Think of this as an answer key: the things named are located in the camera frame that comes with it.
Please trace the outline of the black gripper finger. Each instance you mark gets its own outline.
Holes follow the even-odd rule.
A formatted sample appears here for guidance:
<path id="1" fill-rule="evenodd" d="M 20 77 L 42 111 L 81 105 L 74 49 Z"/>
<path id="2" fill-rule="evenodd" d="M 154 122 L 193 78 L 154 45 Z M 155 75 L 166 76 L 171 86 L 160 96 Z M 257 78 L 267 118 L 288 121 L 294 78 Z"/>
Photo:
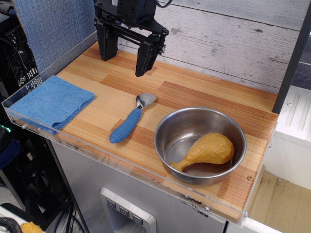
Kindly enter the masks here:
<path id="1" fill-rule="evenodd" d="M 151 70 L 158 55 L 157 47 L 153 44 L 143 42 L 138 49 L 137 64 L 135 75 L 143 76 Z"/>
<path id="2" fill-rule="evenodd" d="M 118 36 L 114 34 L 113 27 L 99 19 L 96 23 L 97 39 L 102 60 L 108 61 L 117 55 Z"/>

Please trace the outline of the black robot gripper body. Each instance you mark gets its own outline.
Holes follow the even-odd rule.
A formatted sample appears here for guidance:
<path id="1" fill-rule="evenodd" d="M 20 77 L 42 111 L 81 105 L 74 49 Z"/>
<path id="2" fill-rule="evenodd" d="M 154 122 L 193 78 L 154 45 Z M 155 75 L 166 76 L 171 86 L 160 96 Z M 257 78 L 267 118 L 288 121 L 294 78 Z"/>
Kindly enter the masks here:
<path id="1" fill-rule="evenodd" d="M 167 6 L 169 3 L 162 5 L 157 0 L 118 0 L 116 4 L 111 0 L 98 0 L 95 2 L 94 25 L 101 19 L 113 27 L 114 34 L 119 38 L 136 45 L 143 42 L 153 44 L 157 47 L 157 53 L 163 54 L 169 31 L 154 16 L 157 7 Z"/>

